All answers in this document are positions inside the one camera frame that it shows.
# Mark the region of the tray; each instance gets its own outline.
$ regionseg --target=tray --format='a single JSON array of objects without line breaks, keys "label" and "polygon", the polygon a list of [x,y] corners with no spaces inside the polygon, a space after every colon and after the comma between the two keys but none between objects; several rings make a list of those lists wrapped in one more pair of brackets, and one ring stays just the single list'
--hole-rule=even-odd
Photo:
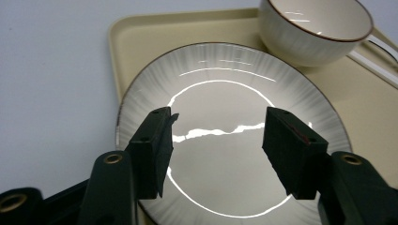
[{"label": "tray", "polygon": [[[266,52],[257,31],[257,10],[143,15],[123,18],[109,31],[115,85],[121,101],[135,76],[172,49],[198,42],[231,42]],[[384,53],[362,44],[364,53],[396,74]],[[398,90],[348,57],[324,67],[298,67],[340,114],[353,151],[372,162],[398,188]]]}]

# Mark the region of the bowl rim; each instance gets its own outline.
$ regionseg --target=bowl rim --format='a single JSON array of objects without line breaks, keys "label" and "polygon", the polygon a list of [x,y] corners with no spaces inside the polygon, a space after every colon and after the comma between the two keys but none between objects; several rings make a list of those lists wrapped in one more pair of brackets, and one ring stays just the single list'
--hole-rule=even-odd
[{"label": "bowl rim", "polygon": [[358,0],[353,0],[353,1],[355,1],[355,2],[366,12],[366,14],[368,15],[368,18],[369,18],[369,20],[370,20],[370,29],[369,29],[369,31],[368,31],[365,35],[363,35],[363,36],[361,36],[361,37],[358,37],[358,38],[336,38],[336,37],[326,37],[326,36],[318,35],[317,33],[313,32],[313,31],[311,31],[311,30],[309,30],[309,29],[306,29],[306,28],[304,28],[304,27],[301,27],[301,26],[297,25],[297,24],[294,23],[294,22],[289,21],[289,19],[286,18],[286,17],[285,17],[285,16],[272,4],[272,0],[266,0],[266,1],[268,1],[269,5],[274,9],[274,11],[275,11],[276,13],[278,13],[278,15],[280,15],[280,16],[281,16],[286,22],[288,22],[289,24],[292,24],[292,25],[296,26],[298,29],[300,29],[300,30],[302,30],[302,31],[304,31],[304,32],[306,32],[306,33],[312,35],[312,36],[315,36],[315,37],[318,37],[318,38],[323,38],[323,39],[326,39],[326,40],[332,40],[332,41],[337,41],[337,42],[357,42],[357,41],[361,41],[361,40],[364,40],[365,38],[367,38],[370,34],[372,34],[372,32],[373,32],[373,30],[374,30],[374,28],[375,28],[374,19],[373,19],[371,13],[369,12],[369,10],[368,10],[364,5],[363,5],[361,2],[359,2]]}]

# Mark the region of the black plastic part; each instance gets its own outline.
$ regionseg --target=black plastic part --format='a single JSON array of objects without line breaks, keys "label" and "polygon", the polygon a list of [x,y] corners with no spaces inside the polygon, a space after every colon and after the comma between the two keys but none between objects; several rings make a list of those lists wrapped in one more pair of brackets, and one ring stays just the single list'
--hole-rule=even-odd
[{"label": "black plastic part", "polygon": [[177,117],[171,116],[170,107],[150,112],[126,148],[134,167],[137,199],[156,199],[158,193],[162,196],[173,152],[172,124]]},{"label": "black plastic part", "polygon": [[267,107],[263,149],[286,194],[299,200],[315,198],[318,165],[327,155],[328,142],[294,114]]},{"label": "black plastic part", "polygon": [[344,225],[398,224],[398,197],[371,163],[352,153],[331,155],[329,181]]},{"label": "black plastic part", "polygon": [[35,188],[18,188],[0,195],[0,223],[7,225],[45,224],[41,193]]},{"label": "black plastic part", "polygon": [[130,155],[113,151],[97,158],[78,224],[137,224]]},{"label": "black plastic part", "polygon": [[76,224],[88,180],[65,189],[44,200],[48,224]]}]

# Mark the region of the plate center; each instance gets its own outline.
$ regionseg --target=plate center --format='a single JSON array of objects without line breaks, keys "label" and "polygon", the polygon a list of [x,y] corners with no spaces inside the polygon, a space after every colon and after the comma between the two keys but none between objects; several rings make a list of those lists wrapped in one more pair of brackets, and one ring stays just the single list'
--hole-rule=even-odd
[{"label": "plate center", "polygon": [[177,94],[170,168],[182,194],[208,211],[238,217],[261,214],[286,198],[261,148],[267,106],[273,105],[259,91],[227,80]]}]

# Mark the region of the plate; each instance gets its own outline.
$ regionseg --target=plate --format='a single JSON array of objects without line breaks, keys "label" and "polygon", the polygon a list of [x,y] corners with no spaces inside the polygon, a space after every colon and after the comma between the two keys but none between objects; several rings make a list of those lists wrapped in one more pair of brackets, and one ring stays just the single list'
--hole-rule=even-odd
[{"label": "plate", "polygon": [[286,196],[261,148],[267,106],[294,113],[350,151],[325,96],[280,59],[230,43],[198,43],[160,56],[130,85],[120,107],[117,149],[146,115],[171,106],[174,152],[163,198],[141,201],[158,224],[320,224],[317,200]]}]

